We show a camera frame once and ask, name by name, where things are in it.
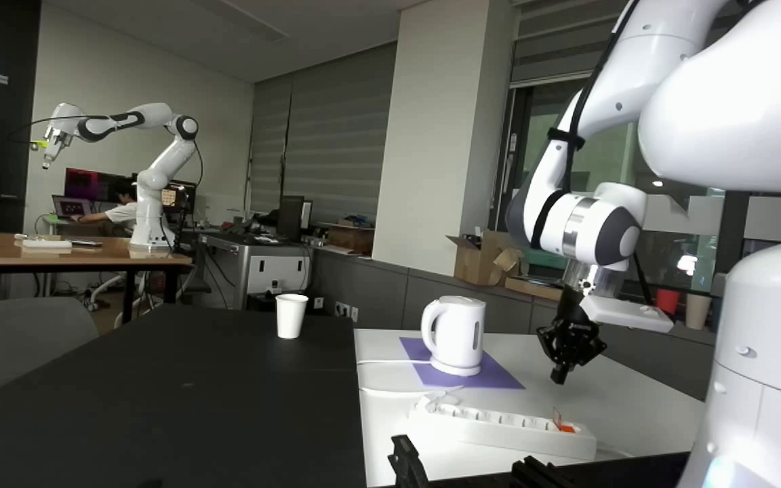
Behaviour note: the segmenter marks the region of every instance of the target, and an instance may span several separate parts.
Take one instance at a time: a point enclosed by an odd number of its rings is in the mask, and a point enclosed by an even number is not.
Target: white tabletop
[[[691,451],[703,402],[636,375],[609,358],[594,358],[575,369],[567,384],[550,383],[554,364],[538,337],[489,333],[485,353],[500,360],[523,388],[425,388],[401,346],[401,337],[417,331],[354,331],[364,461],[369,486],[392,486],[388,464],[390,436],[406,434],[428,480],[509,471],[513,461],[533,455],[550,464],[582,464],[590,457],[555,457],[501,447],[448,441],[413,418],[425,395],[449,399],[460,406],[582,424],[597,436],[597,457],[655,455]]]

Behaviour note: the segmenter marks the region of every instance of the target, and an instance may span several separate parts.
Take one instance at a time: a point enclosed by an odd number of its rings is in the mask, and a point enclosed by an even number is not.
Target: ceiling
[[[43,2],[232,78],[264,82],[396,41],[398,10],[422,0]]]

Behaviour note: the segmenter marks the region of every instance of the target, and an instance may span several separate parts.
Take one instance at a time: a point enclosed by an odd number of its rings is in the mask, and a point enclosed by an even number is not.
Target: desk
[[[478,390],[478,388],[425,388],[403,346],[401,337],[413,331],[354,331],[357,395],[364,418],[364,461],[369,486],[392,486],[388,453],[390,436],[409,434],[420,451],[428,480],[475,476],[509,471],[527,455],[555,466],[688,453],[703,414],[703,405],[662,383],[653,383],[616,360],[594,358],[575,369],[567,384],[550,383],[554,364],[542,354],[533,337],[489,333],[490,353],[523,390]],[[448,436],[432,436],[413,426],[413,410],[422,395],[449,395],[460,406],[500,410],[538,418],[567,418],[582,424],[597,436],[597,457],[559,457],[539,453],[516,453],[489,444],[449,444]]]
[[[364,486],[352,380],[340,319],[161,306],[0,390],[0,486]]]
[[[14,270],[124,270],[121,322],[131,319],[136,299],[136,270],[165,270],[165,302],[175,302],[175,274],[193,266],[193,258],[155,250],[133,250],[128,239],[91,239],[100,246],[25,250],[14,235],[0,232],[0,274]]]

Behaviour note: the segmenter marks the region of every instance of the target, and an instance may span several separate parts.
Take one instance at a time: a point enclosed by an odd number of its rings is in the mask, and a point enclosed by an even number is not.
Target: purple marking
[[[401,337],[401,346],[406,349],[409,360],[428,360],[432,353],[420,339]],[[422,384],[440,388],[504,388],[504,390],[523,390],[523,384],[493,360],[493,354],[482,353],[481,372],[472,376],[455,376],[433,369],[432,364],[414,364],[414,372]]]

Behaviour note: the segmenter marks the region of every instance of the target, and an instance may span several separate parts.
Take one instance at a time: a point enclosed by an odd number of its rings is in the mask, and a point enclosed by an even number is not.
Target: white cup
[[[707,322],[711,295],[687,292],[687,327],[700,331]]]
[[[279,292],[276,295],[276,337],[298,339],[304,331],[307,295],[302,292]]]
[[[455,376],[481,372],[485,303],[467,295],[441,295],[420,315],[420,337],[432,365]]]

